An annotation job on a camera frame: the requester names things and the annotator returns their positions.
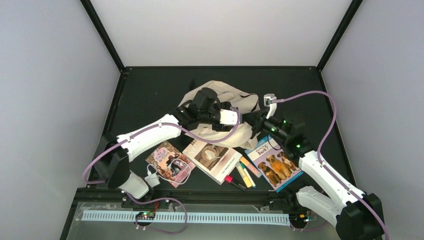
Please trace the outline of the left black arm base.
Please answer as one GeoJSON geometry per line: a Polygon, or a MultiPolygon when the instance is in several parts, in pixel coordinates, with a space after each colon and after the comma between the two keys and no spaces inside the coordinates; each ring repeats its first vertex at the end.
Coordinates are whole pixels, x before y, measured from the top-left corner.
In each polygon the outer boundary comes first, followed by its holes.
{"type": "Polygon", "coordinates": [[[132,222],[137,229],[149,226],[155,219],[159,209],[168,205],[168,199],[155,200],[148,204],[139,204],[131,200],[128,196],[124,196],[121,201],[121,207],[123,209],[131,209],[135,212],[132,222]]]}

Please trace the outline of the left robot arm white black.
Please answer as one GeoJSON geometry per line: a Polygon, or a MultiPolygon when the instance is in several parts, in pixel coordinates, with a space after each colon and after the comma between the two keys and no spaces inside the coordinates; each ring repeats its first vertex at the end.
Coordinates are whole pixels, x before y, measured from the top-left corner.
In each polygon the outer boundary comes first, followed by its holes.
{"type": "Polygon", "coordinates": [[[208,87],[200,89],[191,100],[186,100],[159,120],[130,133],[114,136],[104,134],[99,141],[88,169],[94,168],[100,179],[93,184],[104,184],[108,189],[120,189],[136,199],[147,194],[151,187],[130,170],[130,163],[140,154],[167,140],[187,133],[201,138],[191,131],[200,124],[207,124],[214,131],[228,132],[225,137],[212,140],[220,143],[231,137],[240,125],[238,109],[228,101],[220,101],[218,94],[208,87]]]}

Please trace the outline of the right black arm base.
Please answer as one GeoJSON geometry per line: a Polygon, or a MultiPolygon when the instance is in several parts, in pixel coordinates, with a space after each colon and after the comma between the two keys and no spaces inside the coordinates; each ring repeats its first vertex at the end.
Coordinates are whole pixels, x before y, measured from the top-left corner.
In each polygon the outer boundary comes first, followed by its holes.
{"type": "Polygon", "coordinates": [[[269,193],[268,206],[272,211],[288,214],[290,225],[296,229],[304,229],[308,223],[318,219],[318,216],[310,209],[300,205],[296,194],[291,190],[269,193]]]}

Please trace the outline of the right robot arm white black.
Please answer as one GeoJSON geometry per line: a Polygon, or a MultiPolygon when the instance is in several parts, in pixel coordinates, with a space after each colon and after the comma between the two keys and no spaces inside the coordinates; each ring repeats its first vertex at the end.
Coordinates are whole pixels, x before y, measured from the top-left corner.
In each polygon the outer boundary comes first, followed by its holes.
{"type": "Polygon", "coordinates": [[[244,113],[242,121],[252,127],[254,135],[266,132],[279,139],[288,158],[297,160],[299,168],[324,191],[312,186],[294,189],[284,196],[285,204],[293,210],[303,206],[317,213],[341,240],[389,239],[381,200],[352,185],[324,159],[304,135],[302,117],[292,113],[279,120],[268,113],[267,109],[244,113]]]}

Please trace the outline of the dog bark reader book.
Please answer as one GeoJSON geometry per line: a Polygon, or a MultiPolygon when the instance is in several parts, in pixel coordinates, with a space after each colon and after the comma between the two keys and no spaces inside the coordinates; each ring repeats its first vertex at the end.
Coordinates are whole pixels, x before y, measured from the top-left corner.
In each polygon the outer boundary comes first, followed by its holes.
{"type": "Polygon", "coordinates": [[[244,152],[277,193],[303,174],[270,135],[259,140],[253,149],[244,152]]]}

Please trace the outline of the beige canvas backpack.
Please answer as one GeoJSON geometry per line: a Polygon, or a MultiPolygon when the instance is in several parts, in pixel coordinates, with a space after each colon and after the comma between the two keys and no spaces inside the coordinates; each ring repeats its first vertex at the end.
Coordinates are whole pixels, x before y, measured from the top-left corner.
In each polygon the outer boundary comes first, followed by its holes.
{"type": "MultiPolygon", "coordinates": [[[[244,92],[225,82],[211,80],[187,92],[181,103],[187,100],[193,100],[196,93],[202,88],[210,88],[217,93],[218,99],[221,102],[230,102],[233,107],[238,108],[240,114],[251,113],[260,109],[259,97],[255,93],[244,92]]],[[[217,146],[226,148],[243,148],[253,149],[258,143],[256,138],[252,137],[251,126],[248,123],[241,123],[236,131],[227,139],[216,143],[217,146]]],[[[192,134],[208,140],[215,141],[226,137],[229,132],[215,131],[209,124],[200,124],[197,129],[190,131],[192,134]]]]}

